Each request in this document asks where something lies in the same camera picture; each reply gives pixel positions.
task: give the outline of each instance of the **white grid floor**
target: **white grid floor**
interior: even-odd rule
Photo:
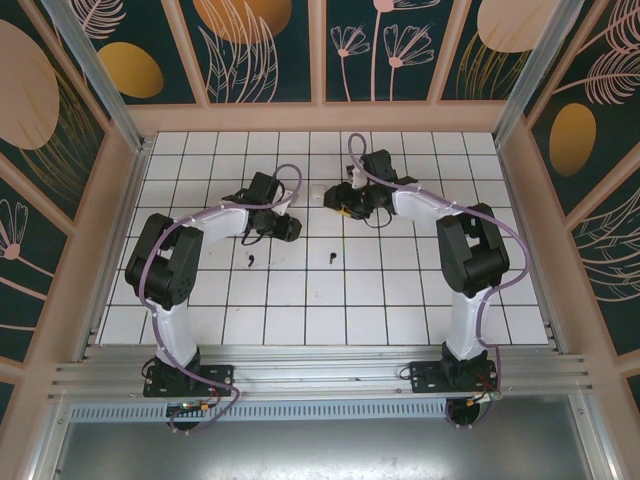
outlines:
[[[181,217],[248,186],[256,171],[293,163],[305,177],[288,213],[303,224],[293,243],[227,238],[203,251],[189,316],[201,345],[441,344],[451,292],[439,270],[435,225],[395,217],[367,227],[322,207],[309,187],[345,179],[350,132],[162,132],[158,135],[97,341],[154,344],[151,322],[124,281],[127,260],[152,213]],[[502,171],[488,133],[366,133],[387,149],[400,176],[460,204],[489,204],[514,229]],[[280,177],[293,187],[295,173]],[[386,212],[379,220],[387,220]],[[506,279],[524,266],[513,239]],[[331,253],[337,258],[330,263]],[[249,255],[255,261],[249,268]],[[529,278],[494,297],[486,339],[547,344]]]

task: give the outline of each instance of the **metal base plate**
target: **metal base plate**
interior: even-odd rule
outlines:
[[[171,388],[162,388],[162,382],[155,382],[159,375],[159,369],[150,366],[147,369],[147,382],[144,385],[143,395],[146,398],[175,398],[175,397],[210,397],[209,385],[196,383],[193,389],[189,389],[186,382],[172,385]],[[213,382],[233,385],[233,365],[202,365],[199,375]],[[231,390],[225,388],[216,389],[221,397],[231,396]]]
[[[483,363],[481,371],[483,379],[494,388],[497,387],[495,378],[491,378],[491,373],[496,371],[496,364],[487,360]],[[477,375],[462,377],[457,385],[450,385],[444,376],[440,361],[434,362],[411,362],[409,364],[409,375],[411,379],[411,389],[413,393],[473,393],[482,392],[485,387]]]

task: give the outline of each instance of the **flower illustration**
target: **flower illustration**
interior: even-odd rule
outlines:
[[[439,3],[440,0],[373,0],[373,6],[381,13],[394,10],[418,10],[419,8],[433,7]]]
[[[393,100],[393,78],[396,68],[420,65],[433,60],[429,27],[407,27],[398,37],[398,25],[384,29],[384,46],[391,66],[391,83],[389,86],[389,100]]]
[[[336,47],[340,56],[340,64],[342,66],[342,83],[344,84],[344,93],[347,95],[347,101],[351,101],[349,95],[349,86],[347,84],[347,73],[344,68],[344,59],[351,55],[360,55],[371,50],[371,45],[367,42],[367,37],[362,31],[362,27],[347,27],[342,31],[341,27],[333,27],[331,29],[331,40]]]
[[[12,214],[9,202],[0,200],[0,258],[16,260],[20,257],[20,244],[27,228],[29,210],[20,202]]]
[[[383,13],[394,10],[418,10],[421,8],[435,7],[440,0],[373,0],[373,6],[378,11],[376,25],[373,31],[373,50],[371,52],[371,101],[376,101],[376,54],[378,52],[378,32],[380,31],[380,19]]]

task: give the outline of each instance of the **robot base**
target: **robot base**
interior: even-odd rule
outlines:
[[[200,354],[186,369],[201,377],[225,385],[233,385],[233,365],[200,365]],[[187,377],[177,368],[162,362],[158,357],[144,373],[145,398],[211,397],[210,386]],[[221,397],[231,396],[231,390],[217,388]]]
[[[469,360],[458,360],[442,345],[442,360],[411,362],[409,378],[413,393],[472,393],[486,390],[483,381],[497,387],[496,364],[486,350]]]

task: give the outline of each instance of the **purple cable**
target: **purple cable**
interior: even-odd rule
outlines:
[[[496,380],[497,380],[497,390],[499,392],[500,391],[500,385],[501,385],[501,382],[502,382],[502,369],[501,369],[501,362],[500,362],[500,348],[499,348],[498,345],[488,344],[482,339],[482,315],[484,313],[486,305],[488,304],[489,298],[491,298],[493,295],[498,293],[500,290],[504,290],[507,287],[515,285],[516,283],[518,283],[520,280],[524,279],[524,277],[526,277],[528,275],[529,270],[531,268],[531,253],[529,252],[529,249],[527,248],[527,244],[524,242],[524,240],[522,240],[522,238],[520,238],[520,236],[511,227],[509,227],[505,223],[501,222],[500,220],[497,220],[496,218],[494,218],[494,217],[492,217],[490,215],[486,215],[486,214],[484,214],[482,212],[477,212],[477,211],[472,210],[470,208],[457,205],[455,202],[450,202],[446,198],[442,198],[439,195],[436,195],[434,193],[429,192],[428,190],[423,190],[423,188],[420,185],[418,185],[418,186],[415,186],[415,185],[396,185],[395,183],[386,182],[386,181],[384,181],[384,180],[382,180],[380,178],[377,178],[374,175],[370,174],[369,172],[367,172],[364,169],[364,167],[360,163],[360,160],[358,160],[358,157],[356,156],[356,154],[353,153],[353,145],[352,145],[352,143],[353,143],[353,139],[354,138],[359,138],[362,141],[362,154],[361,155],[364,155],[365,153],[367,153],[367,141],[364,138],[364,136],[362,136],[360,133],[352,133],[351,136],[349,136],[349,141],[347,143],[348,149],[349,149],[349,156],[351,157],[351,161],[353,162],[355,167],[358,170],[360,170],[372,182],[378,183],[380,185],[384,185],[386,187],[390,187],[390,188],[398,189],[398,190],[401,190],[401,191],[405,191],[405,192],[415,192],[418,195],[423,195],[425,197],[428,197],[431,200],[434,200],[434,201],[446,206],[447,208],[451,208],[452,210],[456,210],[458,212],[464,212],[464,213],[467,213],[469,215],[473,215],[474,217],[481,218],[482,220],[486,220],[486,221],[488,221],[490,223],[493,223],[498,228],[501,228],[501,229],[505,230],[511,237],[513,237],[513,239],[516,242],[518,242],[518,245],[520,245],[520,248],[522,249],[522,252],[524,253],[524,269],[515,278],[513,278],[513,279],[509,280],[508,282],[505,282],[505,283],[503,283],[501,285],[498,285],[497,287],[494,287],[491,290],[489,290],[484,295],[484,297],[482,298],[482,301],[480,302],[480,307],[478,308],[478,314],[476,316],[476,337],[478,339],[478,343],[480,343],[480,345],[482,345],[485,348],[493,348],[495,350],[495,352],[496,352],[496,375],[497,375]],[[449,412],[449,407],[448,406],[447,406],[447,412],[446,413],[447,413],[447,420],[449,420],[450,423],[456,425],[453,421],[451,421],[451,419],[449,417],[449,413],[450,412]]]
[[[167,228],[162,233],[162,235],[160,235],[160,237],[156,241],[155,245],[151,249],[152,254],[149,255],[149,258],[147,259],[146,263],[144,264],[144,268],[142,269],[142,275],[140,276],[140,285],[138,287],[138,298],[142,302],[142,305],[144,305],[145,307],[147,307],[151,311],[151,316],[152,316],[152,319],[153,319],[152,320],[153,333],[154,333],[154,335],[156,337],[156,341],[158,342],[158,347],[160,347],[160,350],[162,350],[164,352],[164,354],[167,356],[167,358],[171,361],[171,363],[173,363],[173,366],[176,367],[176,369],[178,369],[178,371],[180,371],[181,373],[185,374],[186,376],[191,377],[194,380],[197,380],[198,382],[204,383],[206,385],[210,385],[210,386],[215,387],[215,388],[223,388],[225,390],[230,390],[230,391],[235,393],[235,397],[231,400],[231,402],[229,402],[229,404],[226,407],[224,407],[222,410],[220,410],[220,412],[218,412],[213,418],[211,418],[210,420],[207,420],[206,422],[199,423],[198,425],[196,425],[191,430],[185,431],[185,435],[189,435],[190,432],[196,433],[196,432],[198,432],[200,430],[204,430],[208,426],[210,426],[213,423],[215,423],[220,417],[222,417],[225,413],[227,413],[227,411],[231,407],[233,407],[233,405],[240,398],[241,392],[240,392],[240,390],[238,390],[233,385],[227,385],[225,383],[214,382],[213,380],[209,380],[208,378],[204,378],[204,377],[201,377],[200,375],[196,375],[195,373],[190,372],[189,370],[184,368],[182,365],[180,365],[180,363],[171,354],[171,352],[169,352],[169,350],[166,347],[166,344],[162,340],[162,336],[160,335],[160,330],[158,328],[158,309],[157,309],[157,307],[155,305],[153,305],[150,302],[148,302],[147,299],[145,298],[145,295],[144,295],[145,286],[147,284],[147,278],[149,276],[149,270],[151,269],[151,264],[153,263],[153,259],[156,257],[156,255],[160,251],[160,246],[169,237],[169,235],[171,235],[172,232],[174,232],[177,228],[179,228],[180,226],[182,226],[182,225],[184,225],[186,223],[195,223],[199,219],[201,219],[202,217],[206,217],[207,215],[210,215],[212,213],[218,212],[220,210],[224,210],[226,208],[243,208],[243,209],[246,209],[246,210],[270,210],[272,208],[278,207],[280,205],[283,205],[283,204],[293,200],[293,198],[300,191],[300,187],[302,186],[302,171],[296,165],[292,165],[290,163],[285,163],[285,164],[280,165],[278,168],[276,168],[275,172],[273,173],[273,177],[275,178],[277,176],[278,172],[280,170],[282,170],[283,168],[293,168],[296,171],[296,173],[298,174],[298,183],[297,183],[296,187],[293,189],[293,192],[291,192],[291,194],[289,196],[287,196],[286,198],[283,198],[283,199],[281,199],[281,200],[279,200],[279,201],[277,201],[275,203],[271,203],[269,205],[238,205],[238,204],[235,204],[235,203],[230,203],[230,204],[225,204],[225,205],[217,205],[215,207],[211,207],[211,208],[207,208],[205,210],[202,210],[201,212],[198,212],[198,213],[196,213],[194,215],[190,215],[188,217],[184,217],[184,218],[181,218],[179,220],[176,220],[169,228]],[[175,417],[176,417],[176,415],[173,415],[171,417],[170,421],[169,421],[169,424],[170,424],[170,426],[171,426],[171,428],[173,429],[174,432],[177,431],[177,429],[175,428],[175,426],[173,424],[173,420],[175,419]]]

